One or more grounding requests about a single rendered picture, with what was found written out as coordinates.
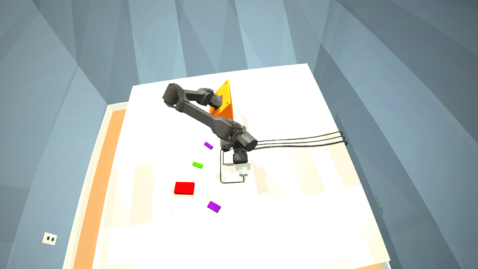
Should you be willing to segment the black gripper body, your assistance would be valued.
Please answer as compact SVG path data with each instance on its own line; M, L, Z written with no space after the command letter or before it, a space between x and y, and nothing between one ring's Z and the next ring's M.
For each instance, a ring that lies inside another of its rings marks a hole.
M246 127L242 125L244 131L246 131ZM245 152L245 149L238 143L234 143L236 147L236 153L233 154L233 163L234 164L245 164L248 163L248 155Z

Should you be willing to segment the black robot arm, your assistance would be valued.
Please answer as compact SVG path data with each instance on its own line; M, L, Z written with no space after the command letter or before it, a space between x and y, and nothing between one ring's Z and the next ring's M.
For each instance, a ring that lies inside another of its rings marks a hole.
M220 138L223 152L230 151L230 148L236 149L235 142L238 142L248 152L256 148L258 144L258 141L249 132L244 131L238 122L230 118L215 117L189 102L195 101L202 106L210 105L215 110L219 108L222 105L223 96L217 96L214 94L214 90L208 87L193 91L184 90L176 83L169 83L162 99L166 106L175 108L178 112L187 114L210 127L212 132Z

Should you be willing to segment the green rectangular block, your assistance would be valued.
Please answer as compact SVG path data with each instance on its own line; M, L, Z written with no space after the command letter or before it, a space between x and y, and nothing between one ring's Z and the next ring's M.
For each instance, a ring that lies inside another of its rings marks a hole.
M195 161L192 163L192 165L196 166L196 167L199 167L199 168L202 168L204 166L203 164L200 164L200 163L195 162Z

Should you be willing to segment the red rectangular block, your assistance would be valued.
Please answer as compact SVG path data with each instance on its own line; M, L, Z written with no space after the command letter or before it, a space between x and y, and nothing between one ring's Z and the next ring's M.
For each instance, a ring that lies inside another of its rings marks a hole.
M178 195L193 195L195 187L194 182L176 182L174 188L174 194Z

